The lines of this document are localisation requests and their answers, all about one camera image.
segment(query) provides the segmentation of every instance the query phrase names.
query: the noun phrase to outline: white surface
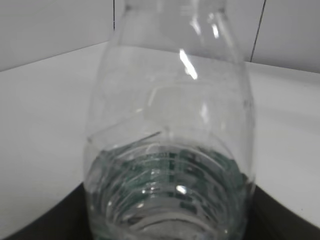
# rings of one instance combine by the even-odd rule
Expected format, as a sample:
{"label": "white surface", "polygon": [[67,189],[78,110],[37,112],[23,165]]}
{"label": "white surface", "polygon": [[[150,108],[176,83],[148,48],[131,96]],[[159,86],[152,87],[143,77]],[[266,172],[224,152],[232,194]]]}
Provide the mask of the white surface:
{"label": "white surface", "polygon": [[[0,72],[0,238],[82,181],[83,130],[104,44]],[[257,183],[320,227],[320,74],[248,63]]]}
{"label": "white surface", "polygon": [[0,71],[105,42],[113,0],[0,0]]}
{"label": "white surface", "polygon": [[[115,27],[124,11],[124,1],[115,1]],[[249,61],[254,47],[264,0],[226,0],[226,13],[245,60]]]}
{"label": "white surface", "polygon": [[253,62],[320,73],[319,9],[319,0],[267,0]]}

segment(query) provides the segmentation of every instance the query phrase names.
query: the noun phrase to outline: bottle neck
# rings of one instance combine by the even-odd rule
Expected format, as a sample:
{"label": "bottle neck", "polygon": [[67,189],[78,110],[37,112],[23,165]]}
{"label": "bottle neck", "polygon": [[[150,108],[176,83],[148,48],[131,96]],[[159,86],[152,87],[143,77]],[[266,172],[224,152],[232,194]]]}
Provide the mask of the bottle neck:
{"label": "bottle neck", "polygon": [[224,12],[226,0],[125,0],[125,9],[136,11],[155,11],[164,13],[175,11],[177,15],[195,12]]}

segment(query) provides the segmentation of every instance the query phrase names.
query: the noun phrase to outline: black surface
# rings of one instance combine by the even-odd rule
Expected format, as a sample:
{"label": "black surface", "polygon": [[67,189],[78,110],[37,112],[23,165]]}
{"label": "black surface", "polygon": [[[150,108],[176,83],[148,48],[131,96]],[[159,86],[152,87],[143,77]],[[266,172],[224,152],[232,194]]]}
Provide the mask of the black surface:
{"label": "black surface", "polygon": [[[83,185],[38,220],[5,240],[92,240]],[[320,229],[257,187],[243,240],[320,240]]]}

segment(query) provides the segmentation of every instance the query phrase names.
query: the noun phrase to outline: white countertop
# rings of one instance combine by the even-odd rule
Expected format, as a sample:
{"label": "white countertop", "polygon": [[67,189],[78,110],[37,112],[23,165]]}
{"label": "white countertop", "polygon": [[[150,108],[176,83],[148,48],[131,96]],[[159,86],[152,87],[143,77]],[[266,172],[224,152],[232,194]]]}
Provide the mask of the white countertop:
{"label": "white countertop", "polygon": [[[0,72],[0,239],[82,181],[84,127],[105,43]],[[320,227],[320,74],[247,64],[257,184]]]}

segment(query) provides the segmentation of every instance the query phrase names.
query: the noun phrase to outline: white tile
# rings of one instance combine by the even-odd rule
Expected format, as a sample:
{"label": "white tile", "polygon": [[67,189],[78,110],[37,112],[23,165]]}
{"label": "white tile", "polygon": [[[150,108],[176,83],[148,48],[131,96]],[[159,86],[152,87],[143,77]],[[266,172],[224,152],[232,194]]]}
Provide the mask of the white tile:
{"label": "white tile", "polygon": [[[124,12],[124,1],[115,1],[115,27]],[[246,61],[250,60],[264,0],[227,0],[226,13]]]}
{"label": "white tile", "polygon": [[267,0],[253,62],[320,73],[319,10],[319,0]]}
{"label": "white tile", "polygon": [[1,0],[0,71],[108,40],[113,0]]}

